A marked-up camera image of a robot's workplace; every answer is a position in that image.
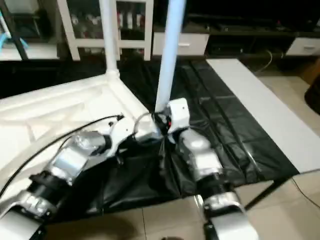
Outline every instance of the wire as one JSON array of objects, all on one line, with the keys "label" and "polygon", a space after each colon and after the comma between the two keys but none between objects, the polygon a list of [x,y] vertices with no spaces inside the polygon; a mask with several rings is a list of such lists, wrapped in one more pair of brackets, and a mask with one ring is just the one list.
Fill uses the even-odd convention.
[{"label": "wire", "polygon": [[[111,116],[105,116],[102,118],[99,118],[97,120],[91,121],[85,125],[82,125],[80,127],[77,127],[71,131],[66,132],[65,134],[61,135],[60,137],[56,138],[55,140],[49,142],[48,144],[46,144],[45,146],[43,146],[42,148],[40,148],[35,154],[33,154],[31,157],[29,157],[26,161],[24,161],[24,163],[21,164],[21,166],[11,175],[11,177],[8,179],[8,181],[5,183],[5,185],[3,186],[1,192],[0,192],[0,199],[1,197],[4,195],[4,193],[6,192],[7,188],[9,187],[9,185],[12,183],[12,181],[15,179],[15,177],[21,172],[21,170],[28,164],[31,162],[32,159],[34,159],[36,156],[38,156],[40,153],[42,153],[45,149],[47,149],[48,147],[52,146],[53,144],[59,142],[60,140],[62,140],[63,138],[69,136],[70,134],[73,134],[83,128],[86,128],[92,124],[95,124],[97,122],[106,120],[106,119],[111,119],[111,118],[120,118],[122,117],[121,115],[111,115]],[[63,146],[63,144],[68,140],[69,138],[67,138],[66,140],[64,140],[64,142],[62,143],[62,145],[60,147]]]},{"label": "wire", "polygon": [[66,144],[66,142],[67,142],[70,138],[72,138],[72,136],[68,136],[68,137],[61,143],[61,145],[60,145],[60,147],[58,148],[58,150],[62,149],[62,147]]},{"label": "wire", "polygon": [[272,60],[273,60],[273,55],[272,55],[272,52],[270,52],[268,49],[266,50],[269,55],[270,55],[270,61],[263,67],[263,68],[260,68],[259,70],[255,71],[254,73],[257,74],[257,73],[260,73],[262,72],[263,70],[265,70],[267,67],[269,67],[269,65],[272,63]]},{"label": "wire", "polygon": [[295,184],[296,188],[299,190],[299,192],[313,205],[315,205],[318,209],[320,209],[320,206],[318,204],[316,204],[310,197],[308,197],[306,194],[304,194],[304,192],[302,192],[302,190],[300,189],[300,187],[298,186],[296,180],[294,178],[292,178],[293,183]]}]

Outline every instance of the cabinet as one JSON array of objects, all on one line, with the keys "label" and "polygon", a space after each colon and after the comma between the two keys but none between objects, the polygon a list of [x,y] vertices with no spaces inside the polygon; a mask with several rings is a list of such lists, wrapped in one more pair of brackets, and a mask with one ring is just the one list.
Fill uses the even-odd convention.
[{"label": "cabinet", "polygon": [[[104,54],[99,0],[57,0],[73,60]],[[150,60],[153,0],[110,0],[117,59],[126,54]]]}]

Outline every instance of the glass cabinet door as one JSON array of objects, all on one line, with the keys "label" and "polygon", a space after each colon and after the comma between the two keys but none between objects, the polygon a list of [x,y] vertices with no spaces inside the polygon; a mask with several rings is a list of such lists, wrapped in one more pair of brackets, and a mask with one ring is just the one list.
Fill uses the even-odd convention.
[{"label": "glass cabinet door", "polygon": [[99,0],[67,0],[76,39],[103,39]]},{"label": "glass cabinet door", "polygon": [[146,4],[144,2],[116,2],[119,39],[145,40]]},{"label": "glass cabinet door", "polygon": [[[99,0],[67,0],[76,39],[103,39]],[[146,4],[116,1],[119,39],[145,39]]]}]

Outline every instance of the white tabletop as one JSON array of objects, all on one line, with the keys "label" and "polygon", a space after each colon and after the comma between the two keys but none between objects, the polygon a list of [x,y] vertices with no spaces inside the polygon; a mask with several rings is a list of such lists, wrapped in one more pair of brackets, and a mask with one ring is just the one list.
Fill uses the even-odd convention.
[{"label": "white tabletop", "polygon": [[[1,99],[0,188],[19,165],[58,135],[106,116],[123,114],[136,119],[145,112],[118,77],[107,79],[106,75]],[[108,122],[91,129],[107,131]],[[58,147],[56,144],[32,160],[1,200],[27,187],[30,174],[40,172]]]},{"label": "white tabletop", "polygon": [[207,62],[300,173],[320,169],[320,138],[287,105],[240,61]]}]

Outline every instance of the white drawer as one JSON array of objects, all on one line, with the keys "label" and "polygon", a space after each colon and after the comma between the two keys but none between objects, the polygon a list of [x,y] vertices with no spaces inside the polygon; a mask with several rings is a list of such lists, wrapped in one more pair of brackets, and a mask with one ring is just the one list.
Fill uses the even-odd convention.
[{"label": "white drawer", "polygon": [[289,50],[286,52],[289,56],[311,56],[320,55],[320,39],[297,37]]},{"label": "white drawer", "polygon": [[[201,56],[204,55],[208,34],[181,33],[178,44],[178,55]],[[155,32],[153,37],[153,55],[162,55],[165,44],[165,33]]]}]

